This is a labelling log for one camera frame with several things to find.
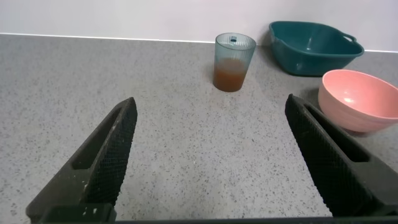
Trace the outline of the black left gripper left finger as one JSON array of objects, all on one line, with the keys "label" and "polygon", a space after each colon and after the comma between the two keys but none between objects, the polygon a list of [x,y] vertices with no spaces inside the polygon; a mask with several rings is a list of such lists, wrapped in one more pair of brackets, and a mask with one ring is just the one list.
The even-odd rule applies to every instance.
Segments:
[{"label": "black left gripper left finger", "polygon": [[134,98],[118,103],[27,206],[31,222],[114,222],[136,123]]}]

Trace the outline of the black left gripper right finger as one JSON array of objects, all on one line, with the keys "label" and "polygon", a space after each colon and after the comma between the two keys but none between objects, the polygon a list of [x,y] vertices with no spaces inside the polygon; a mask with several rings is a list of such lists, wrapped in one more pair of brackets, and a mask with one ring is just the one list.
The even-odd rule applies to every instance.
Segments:
[{"label": "black left gripper right finger", "polygon": [[285,115],[324,203],[336,217],[397,214],[397,172],[290,94]]}]

